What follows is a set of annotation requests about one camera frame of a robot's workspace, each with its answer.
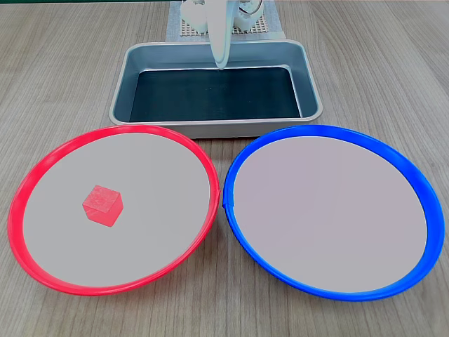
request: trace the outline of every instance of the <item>metal tray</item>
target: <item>metal tray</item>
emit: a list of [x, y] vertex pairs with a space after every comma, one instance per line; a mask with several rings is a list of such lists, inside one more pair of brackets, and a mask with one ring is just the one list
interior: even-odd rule
[[[151, 71], [216, 70], [210, 45], [203, 42], [137, 44], [126, 51], [109, 118], [114, 124], [148, 124], [170, 128], [190, 138], [258, 137], [320, 116], [322, 106], [304, 47], [277, 39], [232, 42], [226, 69], [281, 67], [288, 70], [298, 117], [182, 121], [130, 121], [139, 75]], [[255, 84], [264, 90], [263, 84]], [[214, 97], [204, 95], [204, 100]]]

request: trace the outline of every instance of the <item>white robot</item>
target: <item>white robot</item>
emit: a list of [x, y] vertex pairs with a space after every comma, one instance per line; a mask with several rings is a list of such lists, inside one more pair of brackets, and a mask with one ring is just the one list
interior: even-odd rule
[[218, 69], [226, 67], [234, 26], [249, 30], [263, 14], [262, 0], [186, 0], [181, 18], [198, 33], [209, 33]]

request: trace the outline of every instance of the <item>wood grain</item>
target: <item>wood grain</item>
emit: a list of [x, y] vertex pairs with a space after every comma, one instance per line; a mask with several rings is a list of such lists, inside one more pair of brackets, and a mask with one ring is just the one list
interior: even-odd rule
[[[316, 123], [401, 151], [449, 209], [449, 4], [278, 1], [286, 36], [306, 48], [323, 101]], [[449, 250], [403, 294], [373, 303], [309, 296], [269, 276], [226, 216], [174, 272], [141, 289], [84, 298], [51, 291], [16, 263], [6, 234], [27, 172], [101, 126], [125, 50], [163, 41], [167, 3], [0, 5], [0, 336], [407, 336], [449, 331]], [[201, 140], [222, 186], [249, 139]]]

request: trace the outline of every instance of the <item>red block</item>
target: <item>red block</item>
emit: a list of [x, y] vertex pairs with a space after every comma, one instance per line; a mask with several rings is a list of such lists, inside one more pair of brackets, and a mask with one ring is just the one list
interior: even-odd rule
[[83, 208], [90, 220], [112, 227], [123, 211], [123, 202], [120, 193], [97, 185], [84, 201]]

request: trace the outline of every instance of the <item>plate rim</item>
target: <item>plate rim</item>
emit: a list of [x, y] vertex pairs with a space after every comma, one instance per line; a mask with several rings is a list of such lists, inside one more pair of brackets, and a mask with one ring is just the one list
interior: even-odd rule
[[[66, 157], [71, 152], [92, 143], [96, 140], [116, 136], [125, 133], [146, 133], [173, 140], [181, 145], [184, 145], [188, 150], [193, 152], [200, 160], [201, 164], [206, 170], [209, 179], [210, 197], [209, 207], [206, 219], [201, 227], [199, 233], [189, 248], [167, 266], [158, 270], [155, 273], [147, 275], [141, 279], [137, 279], [125, 284], [115, 286], [80, 286], [69, 282], [62, 281], [53, 275], [43, 270], [31, 257], [29, 253], [25, 238], [23, 235], [23, 218], [29, 197], [33, 193], [34, 188], [46, 172], [62, 158]], [[190, 255], [199, 247], [199, 245], [206, 238], [209, 230], [212, 228], [213, 222], [217, 216], [218, 204], [220, 202], [220, 185], [217, 171], [212, 163], [212, 160], [206, 152], [193, 140], [187, 136], [182, 135], [176, 131], [160, 126], [150, 125], [119, 125], [108, 126], [106, 128], [99, 128], [94, 131], [87, 132], [77, 136], [61, 146], [54, 149], [41, 159], [25, 176], [19, 188], [16, 190], [13, 200], [10, 205], [8, 214], [8, 240], [15, 259], [22, 267], [22, 269], [33, 279], [39, 283], [56, 291], [68, 293], [78, 296], [103, 296], [124, 291], [130, 291], [138, 287], [144, 286], [150, 282], [156, 281], [160, 277], [172, 272], [177, 266], [182, 264]]]
[[[273, 143], [277, 140], [303, 136], [334, 138], [361, 146], [387, 160], [406, 178], [421, 203], [427, 224], [427, 239], [424, 253], [422, 254], [422, 257], [418, 261], [417, 265], [406, 276], [393, 284], [390, 284], [389, 286], [373, 291], [353, 293], [328, 291], [303, 284], [278, 271], [276, 268], [267, 263], [262, 257], [260, 257], [259, 254], [246, 241], [246, 238], [240, 231], [234, 215], [234, 183], [240, 167], [252, 153], [265, 145]], [[400, 152], [396, 151], [389, 145], [366, 134], [339, 126], [290, 126], [288, 128], [282, 128], [272, 131], [271, 133], [267, 133], [251, 142], [239, 153], [228, 170], [223, 187], [222, 206], [234, 236], [237, 238], [242, 248], [245, 249], [245, 251], [255, 260], [256, 263], [268, 271], [268, 273], [293, 288], [299, 289], [311, 295], [331, 300], [361, 302], [367, 300], [380, 300], [402, 293], [419, 283], [430, 273], [439, 259], [443, 249], [445, 237], [443, 209], [441, 208], [441, 204], [433, 187], [430, 185], [424, 174], [410, 160], [405, 158]]]

